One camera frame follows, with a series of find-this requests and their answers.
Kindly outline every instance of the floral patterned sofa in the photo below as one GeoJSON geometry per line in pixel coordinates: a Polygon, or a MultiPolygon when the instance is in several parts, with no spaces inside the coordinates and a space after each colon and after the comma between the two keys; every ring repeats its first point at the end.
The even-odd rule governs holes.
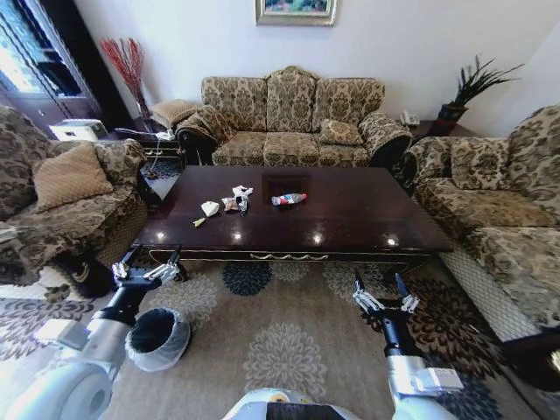
{"type": "Polygon", "coordinates": [[[375,112],[384,93],[376,79],[321,79],[294,66],[262,79],[209,77],[202,81],[204,106],[178,124],[176,135],[186,155],[206,165],[389,168],[412,136],[375,112]],[[335,144],[321,143],[324,120],[351,124],[359,143],[348,145],[346,128],[336,129],[335,144]]]}
{"type": "Polygon", "coordinates": [[[0,242],[0,283],[32,284],[62,253],[99,251],[116,228],[144,206],[137,174],[145,156],[134,140],[94,144],[113,192],[36,213],[32,165],[80,142],[48,140],[11,108],[0,108],[0,139],[0,229],[17,232],[15,238],[0,242]]]}
{"type": "Polygon", "coordinates": [[[559,348],[560,105],[508,138],[426,137],[403,160],[455,244],[442,259],[498,337],[548,333],[559,348]]]}

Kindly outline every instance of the vase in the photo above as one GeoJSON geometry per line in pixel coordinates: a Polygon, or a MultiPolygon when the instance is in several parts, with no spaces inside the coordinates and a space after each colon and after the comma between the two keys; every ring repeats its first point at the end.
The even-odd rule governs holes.
{"type": "Polygon", "coordinates": [[[146,104],[146,100],[143,96],[139,96],[136,98],[136,106],[138,107],[138,111],[140,112],[140,119],[142,120],[141,130],[146,130],[150,133],[154,132],[154,124],[151,120],[151,112],[148,109],[148,105],[146,104]]]}
{"type": "Polygon", "coordinates": [[[432,123],[426,136],[449,136],[455,126],[457,126],[457,122],[461,116],[463,116],[467,110],[468,108],[466,107],[454,107],[449,104],[442,105],[437,115],[437,120],[432,123]]]}

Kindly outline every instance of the painting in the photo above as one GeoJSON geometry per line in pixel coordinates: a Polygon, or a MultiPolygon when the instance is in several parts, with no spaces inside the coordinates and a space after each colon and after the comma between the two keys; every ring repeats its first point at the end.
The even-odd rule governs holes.
{"type": "Polygon", "coordinates": [[[334,25],[339,0],[255,0],[258,25],[334,25]]]}

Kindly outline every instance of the white box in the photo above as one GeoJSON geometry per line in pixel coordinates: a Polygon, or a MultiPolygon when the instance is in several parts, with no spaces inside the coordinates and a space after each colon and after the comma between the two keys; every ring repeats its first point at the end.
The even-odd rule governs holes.
{"type": "Polygon", "coordinates": [[[94,142],[107,135],[107,129],[99,120],[64,120],[49,125],[52,133],[60,141],[89,140],[94,142]]]}

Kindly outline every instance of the dark wooden coffee table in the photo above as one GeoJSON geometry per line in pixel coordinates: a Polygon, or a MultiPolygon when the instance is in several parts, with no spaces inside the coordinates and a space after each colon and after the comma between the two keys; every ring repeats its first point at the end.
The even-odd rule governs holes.
{"type": "Polygon", "coordinates": [[[190,166],[150,217],[136,244],[164,261],[181,259],[399,263],[410,270],[451,251],[436,225],[384,169],[190,166]],[[246,217],[224,213],[221,198],[253,187],[246,217]],[[307,193],[274,207],[270,197],[307,193]],[[201,227],[200,205],[220,202],[201,227]]]}

